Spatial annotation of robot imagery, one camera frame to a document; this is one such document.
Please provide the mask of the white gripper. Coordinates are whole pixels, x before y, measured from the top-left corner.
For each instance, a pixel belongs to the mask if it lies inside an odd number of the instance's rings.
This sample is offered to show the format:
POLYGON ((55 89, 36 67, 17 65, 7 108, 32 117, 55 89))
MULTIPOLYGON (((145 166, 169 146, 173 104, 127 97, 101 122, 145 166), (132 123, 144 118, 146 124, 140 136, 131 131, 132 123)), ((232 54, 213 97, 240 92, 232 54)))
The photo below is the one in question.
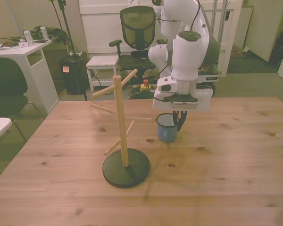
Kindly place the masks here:
POLYGON ((187 111, 208 111, 212 95, 211 89, 196 89, 195 93, 187 95, 161 92, 156 89, 152 106, 158 110, 173 111, 174 125, 178 125, 178 131, 180 131, 186 120, 187 111))

